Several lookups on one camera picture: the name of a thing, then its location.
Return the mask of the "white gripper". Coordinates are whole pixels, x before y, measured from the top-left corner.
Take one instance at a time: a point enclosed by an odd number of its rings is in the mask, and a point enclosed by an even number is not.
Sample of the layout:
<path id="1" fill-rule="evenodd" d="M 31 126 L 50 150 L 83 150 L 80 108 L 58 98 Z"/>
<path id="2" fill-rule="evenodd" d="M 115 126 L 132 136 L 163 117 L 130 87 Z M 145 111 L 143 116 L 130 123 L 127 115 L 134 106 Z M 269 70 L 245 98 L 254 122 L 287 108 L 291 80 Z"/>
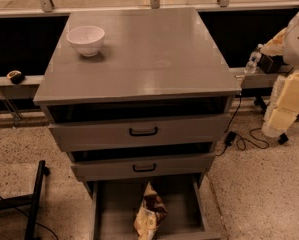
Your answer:
<path id="1" fill-rule="evenodd" d="M 262 125 L 263 134 L 274 138 L 286 133 L 298 115 L 299 70 L 288 77 L 279 76 L 274 83 Z"/>

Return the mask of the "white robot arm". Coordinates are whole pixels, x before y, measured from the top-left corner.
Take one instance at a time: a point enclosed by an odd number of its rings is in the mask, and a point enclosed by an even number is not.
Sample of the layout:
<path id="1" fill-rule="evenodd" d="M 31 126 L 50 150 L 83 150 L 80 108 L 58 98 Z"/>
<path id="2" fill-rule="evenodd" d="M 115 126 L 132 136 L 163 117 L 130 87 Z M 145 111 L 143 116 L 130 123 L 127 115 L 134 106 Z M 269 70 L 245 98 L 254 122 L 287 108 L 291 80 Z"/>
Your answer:
<path id="1" fill-rule="evenodd" d="M 261 53 L 282 56 L 286 64 L 295 68 L 289 76 L 279 76 L 275 81 L 264 115 L 263 134 L 278 137 L 287 132 L 299 115 L 299 12 L 261 48 Z"/>

